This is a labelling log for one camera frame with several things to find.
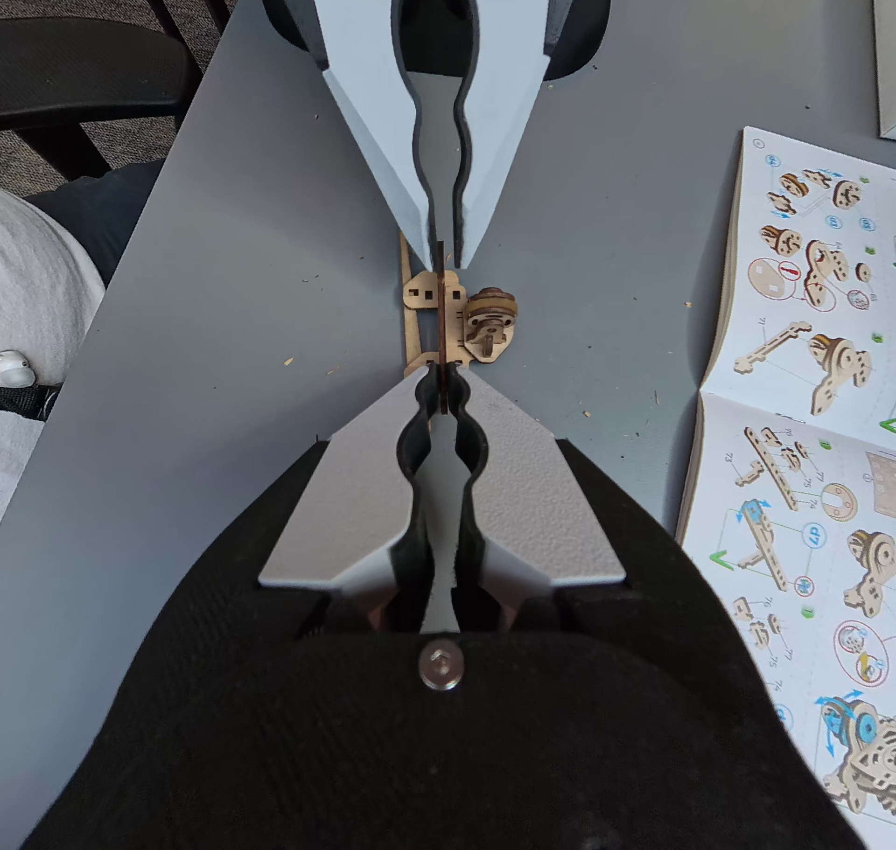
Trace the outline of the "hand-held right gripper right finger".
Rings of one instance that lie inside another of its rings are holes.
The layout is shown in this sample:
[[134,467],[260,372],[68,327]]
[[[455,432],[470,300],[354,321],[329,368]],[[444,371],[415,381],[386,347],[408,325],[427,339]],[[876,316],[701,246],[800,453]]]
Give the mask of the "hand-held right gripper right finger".
[[625,570],[552,432],[468,368],[448,368],[455,452],[469,470],[455,556],[461,627],[511,622],[554,590]]

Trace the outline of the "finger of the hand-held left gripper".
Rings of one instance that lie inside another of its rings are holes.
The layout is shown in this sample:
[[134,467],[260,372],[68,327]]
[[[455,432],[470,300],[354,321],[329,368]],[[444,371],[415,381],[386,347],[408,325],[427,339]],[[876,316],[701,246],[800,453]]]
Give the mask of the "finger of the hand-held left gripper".
[[454,104],[461,166],[454,261],[465,269],[504,188],[552,62],[573,69],[599,47],[609,0],[467,0],[472,52]]
[[400,51],[404,0],[315,0],[322,75],[412,250],[434,268],[432,194],[420,164],[420,99]]

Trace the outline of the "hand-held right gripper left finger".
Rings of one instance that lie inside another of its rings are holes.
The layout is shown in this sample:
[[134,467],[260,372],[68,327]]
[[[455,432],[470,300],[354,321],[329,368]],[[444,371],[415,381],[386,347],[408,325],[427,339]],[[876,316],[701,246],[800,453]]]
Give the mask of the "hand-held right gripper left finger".
[[263,566],[263,587],[342,595],[392,627],[422,624],[434,579],[416,473],[438,369],[420,367],[334,433]]

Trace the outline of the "wooden plate with wheel hub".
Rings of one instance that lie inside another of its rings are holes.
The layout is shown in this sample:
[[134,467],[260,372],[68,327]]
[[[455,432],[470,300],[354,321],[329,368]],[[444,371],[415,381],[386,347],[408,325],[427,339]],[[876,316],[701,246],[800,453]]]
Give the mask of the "wooden plate with wheel hub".
[[[446,360],[469,366],[493,363],[507,350],[519,313],[516,298],[497,287],[486,287],[469,296],[455,272],[444,273]],[[438,349],[425,351],[420,341],[418,313],[437,311],[437,275],[423,271],[402,288],[407,364],[404,376],[436,363]]]

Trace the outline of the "slotted wooden strip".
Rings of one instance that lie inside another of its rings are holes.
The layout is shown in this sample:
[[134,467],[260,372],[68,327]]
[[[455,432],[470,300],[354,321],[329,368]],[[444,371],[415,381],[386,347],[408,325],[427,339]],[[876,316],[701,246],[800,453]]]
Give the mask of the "slotted wooden strip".
[[440,411],[443,415],[448,413],[449,406],[447,402],[447,343],[446,343],[446,298],[445,298],[445,280],[444,280],[444,245],[443,241],[436,242],[436,252],[434,257],[435,274],[436,274],[436,291],[437,291],[437,312],[438,312],[438,382],[440,393]]

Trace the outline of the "thin wooden stick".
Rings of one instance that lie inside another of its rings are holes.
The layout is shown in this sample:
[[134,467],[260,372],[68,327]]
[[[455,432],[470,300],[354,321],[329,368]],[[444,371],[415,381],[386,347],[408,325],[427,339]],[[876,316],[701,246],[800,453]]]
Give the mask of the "thin wooden stick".
[[413,363],[420,357],[423,350],[420,340],[420,325],[418,321],[417,311],[407,306],[405,290],[411,281],[410,266],[410,250],[407,239],[402,233],[399,233],[399,260],[400,260],[400,284],[402,297],[402,314],[404,318],[404,340],[406,366],[404,369],[404,377],[407,377],[412,369]]

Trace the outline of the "black office chair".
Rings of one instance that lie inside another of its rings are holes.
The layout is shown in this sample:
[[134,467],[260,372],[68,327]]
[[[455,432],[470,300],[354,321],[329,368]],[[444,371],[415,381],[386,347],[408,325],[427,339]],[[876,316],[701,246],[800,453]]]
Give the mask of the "black office chair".
[[82,124],[182,120],[203,75],[180,41],[100,19],[1,20],[1,128],[72,181],[110,166]]

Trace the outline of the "open instruction booklet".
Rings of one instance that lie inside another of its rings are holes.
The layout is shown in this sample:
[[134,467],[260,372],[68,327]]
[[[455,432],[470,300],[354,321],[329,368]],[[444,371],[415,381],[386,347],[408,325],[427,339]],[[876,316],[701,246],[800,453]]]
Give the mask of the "open instruction booklet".
[[790,739],[894,848],[894,169],[745,127],[677,540]]

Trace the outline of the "person's dark pants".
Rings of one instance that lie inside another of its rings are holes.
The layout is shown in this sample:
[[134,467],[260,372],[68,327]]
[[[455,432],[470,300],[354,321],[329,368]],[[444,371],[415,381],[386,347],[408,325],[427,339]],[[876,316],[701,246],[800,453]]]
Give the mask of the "person's dark pants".
[[102,177],[83,176],[25,200],[81,244],[108,286],[165,162],[131,163]]

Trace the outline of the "person's white shirt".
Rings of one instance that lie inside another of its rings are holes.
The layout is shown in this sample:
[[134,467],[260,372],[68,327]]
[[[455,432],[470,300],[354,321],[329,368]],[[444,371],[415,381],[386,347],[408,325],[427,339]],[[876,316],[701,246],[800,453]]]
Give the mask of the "person's white shirt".
[[62,384],[104,294],[73,235],[2,191],[1,350],[22,354],[39,384]]

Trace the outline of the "white box with gold rings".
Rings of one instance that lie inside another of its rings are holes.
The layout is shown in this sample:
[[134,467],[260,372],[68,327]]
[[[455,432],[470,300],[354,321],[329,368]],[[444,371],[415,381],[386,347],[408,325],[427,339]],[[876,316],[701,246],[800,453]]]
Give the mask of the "white box with gold rings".
[[895,139],[895,0],[873,0],[879,135]]

